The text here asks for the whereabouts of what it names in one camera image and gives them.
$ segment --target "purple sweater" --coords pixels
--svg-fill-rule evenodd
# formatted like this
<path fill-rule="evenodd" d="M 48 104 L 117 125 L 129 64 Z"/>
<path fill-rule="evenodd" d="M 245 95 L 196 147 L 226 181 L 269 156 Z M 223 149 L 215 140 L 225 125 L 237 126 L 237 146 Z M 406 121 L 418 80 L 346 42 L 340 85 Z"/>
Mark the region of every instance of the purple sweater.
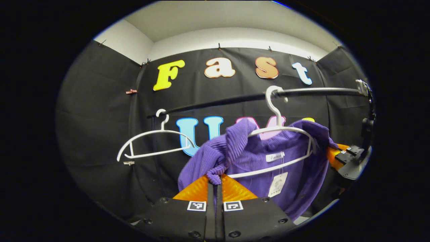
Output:
<path fill-rule="evenodd" d="M 328 128 L 311 121 L 300 120 L 289 127 L 308 132 L 316 142 L 316 151 L 304 159 L 287 167 L 235 180 L 258 197 L 269 193 L 273 177 L 288 172 L 280 194 L 273 201 L 293 221 L 302 215 L 314 200 L 324 181 L 329 161 L 326 157 L 328 146 L 338 148 L 329 137 Z M 248 138 L 257 126 L 243 119 L 226 129 L 226 133 L 205 142 L 184 166 L 178 178 L 179 191 L 207 174 L 211 183 L 221 183 L 218 175 L 238 174 L 273 167 L 306 155 L 309 138 L 299 132 L 283 130 L 276 136 L 261 140 L 259 135 Z M 266 155 L 283 151 L 285 156 L 266 162 Z"/>

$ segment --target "yellow letter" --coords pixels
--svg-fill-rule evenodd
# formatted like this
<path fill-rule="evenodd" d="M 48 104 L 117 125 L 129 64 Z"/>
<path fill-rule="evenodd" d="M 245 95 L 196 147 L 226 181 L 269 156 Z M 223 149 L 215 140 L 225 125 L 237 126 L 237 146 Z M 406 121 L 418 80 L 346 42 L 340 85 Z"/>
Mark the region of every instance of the yellow letter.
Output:
<path fill-rule="evenodd" d="M 169 77 L 174 80 L 178 76 L 178 67 L 182 68 L 184 66 L 185 62 L 183 60 L 160 65 L 158 67 L 160 71 L 158 72 L 157 83 L 153 87 L 153 90 L 158 91 L 169 88 L 172 85 L 172 83 L 169 81 Z"/>
<path fill-rule="evenodd" d="M 313 118 L 302 118 L 302 120 L 308 120 L 308 121 L 311 121 L 311 122 L 315 123 L 315 119 L 313 119 Z"/>
<path fill-rule="evenodd" d="M 225 78 L 232 77 L 236 71 L 231 67 L 231 61 L 227 58 L 214 58 L 210 59 L 206 62 L 206 65 L 209 66 L 205 70 L 205 76 L 209 78 L 218 78 L 223 76 Z"/>

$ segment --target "colorful letters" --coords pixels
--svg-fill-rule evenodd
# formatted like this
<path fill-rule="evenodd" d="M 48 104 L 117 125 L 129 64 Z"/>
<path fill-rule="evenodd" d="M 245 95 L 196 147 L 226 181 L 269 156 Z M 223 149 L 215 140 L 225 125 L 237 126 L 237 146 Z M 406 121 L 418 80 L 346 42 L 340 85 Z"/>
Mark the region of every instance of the colorful letters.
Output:
<path fill-rule="evenodd" d="M 178 60 L 175 62 L 160 65 L 158 69 L 157 83 L 153 87 L 154 91 L 169 88 L 172 83 L 169 81 L 169 77 L 174 80 L 178 76 L 178 67 L 182 68 L 185 66 L 185 61 Z"/>
<path fill-rule="evenodd" d="M 301 66 L 298 62 L 294 63 L 292 66 L 297 70 L 298 76 L 302 82 L 308 85 L 312 84 L 312 80 L 306 76 L 307 69 L 305 67 Z"/>
<path fill-rule="evenodd" d="M 205 76 L 208 78 L 218 78 L 223 76 L 225 78 L 232 77 L 236 73 L 231 65 L 231 61 L 224 57 L 213 58 L 206 62 L 208 66 L 205 69 Z M 259 78 L 275 79 L 279 75 L 276 66 L 276 61 L 271 57 L 260 56 L 255 59 L 255 65 L 257 68 L 255 72 Z M 169 81 L 169 77 L 174 80 L 178 76 L 178 67 L 182 68 L 185 66 L 183 60 L 160 65 L 158 67 L 158 78 L 157 83 L 153 87 L 154 91 L 169 88 L 172 83 Z M 299 78 L 302 82 L 307 85 L 312 84 L 312 80 L 306 76 L 307 69 L 300 63 L 296 62 L 292 64 L 292 67 L 297 70 Z"/>
<path fill-rule="evenodd" d="M 285 124 L 285 117 L 282 117 L 282 125 Z M 252 123 L 255 123 L 257 125 L 257 128 L 259 129 L 259 125 L 257 124 L 257 121 L 253 118 L 253 117 L 241 117 L 238 118 L 236 120 L 236 123 L 240 122 L 242 119 L 247 118 L 248 120 L 250 120 Z M 315 122 L 315 120 L 313 118 L 303 118 L 303 120 L 307 120 L 307 121 L 311 121 L 311 122 Z M 203 123 L 205 123 L 208 126 L 208 130 L 209 130 L 209 140 L 216 138 L 218 136 L 220 136 L 220 125 L 224 122 L 224 119 L 222 117 L 219 116 L 209 116 L 203 119 Z M 188 136 L 193 143 L 196 145 L 195 148 L 190 147 L 188 149 L 184 149 L 183 151 L 185 152 L 185 154 L 189 155 L 189 156 L 194 156 L 194 154 L 196 154 L 197 150 L 200 149 L 200 147 L 197 146 L 196 144 L 196 132 L 195 132 L 195 126 L 198 125 L 199 121 L 195 118 L 180 118 L 176 121 L 176 125 L 179 127 L 179 132 L 185 134 L 186 136 Z M 272 116 L 269 118 L 269 121 L 267 122 L 266 127 L 274 127 L 276 126 L 276 116 Z M 261 140 L 267 140 L 270 139 L 272 137 L 274 137 L 275 135 L 279 134 L 282 131 L 271 131 L 271 132 L 266 132 L 266 133 L 261 133 L 259 134 L 260 139 Z M 180 143 L 181 143 L 181 147 L 184 148 L 186 147 L 186 139 L 184 136 L 180 135 Z"/>
<path fill-rule="evenodd" d="M 225 78 L 232 77 L 236 71 L 231 66 L 231 61 L 227 58 L 214 58 L 206 62 L 208 68 L 205 70 L 205 76 L 209 78 L 218 78 L 223 76 Z"/>
<path fill-rule="evenodd" d="M 276 61 L 270 57 L 258 57 L 255 59 L 255 65 L 257 66 L 255 72 L 259 78 L 275 79 L 279 75 L 275 67 Z"/>

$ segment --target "black rod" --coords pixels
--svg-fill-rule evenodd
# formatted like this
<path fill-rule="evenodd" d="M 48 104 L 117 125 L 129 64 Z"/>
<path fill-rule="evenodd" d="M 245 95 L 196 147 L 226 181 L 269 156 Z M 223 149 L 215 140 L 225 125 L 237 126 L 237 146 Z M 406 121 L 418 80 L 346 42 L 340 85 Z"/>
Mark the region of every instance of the black rod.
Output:
<path fill-rule="evenodd" d="M 284 90 L 283 92 L 274 92 L 273 97 L 281 97 L 281 96 L 291 97 L 291 96 L 306 96 L 306 95 L 309 95 L 309 96 L 331 96 L 331 95 L 365 96 L 357 89 L 352 89 L 352 88 L 315 87 L 315 88 L 290 89 L 290 90 Z M 184 111 L 208 108 L 213 106 L 234 104 L 239 102 L 256 101 L 256 100 L 265 100 L 265 99 L 266 99 L 265 93 L 236 96 L 236 97 L 221 99 L 213 102 L 206 102 L 206 103 L 179 107 L 179 108 L 167 110 L 166 112 L 162 112 L 161 114 L 184 112 Z M 155 117 L 155 114 L 147 116 L 147 118 L 152 118 L 152 117 Z"/>

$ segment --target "price tag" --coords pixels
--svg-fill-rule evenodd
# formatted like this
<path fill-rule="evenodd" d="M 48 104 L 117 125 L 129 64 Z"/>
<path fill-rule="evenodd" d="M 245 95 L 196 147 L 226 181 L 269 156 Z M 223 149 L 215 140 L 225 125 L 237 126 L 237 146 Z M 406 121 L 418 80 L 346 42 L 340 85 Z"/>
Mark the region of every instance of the price tag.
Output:
<path fill-rule="evenodd" d="M 269 189 L 269 195 L 267 195 L 268 197 L 274 197 L 281 193 L 287 178 L 287 174 L 288 172 L 285 172 L 273 177 L 273 181 Z"/>

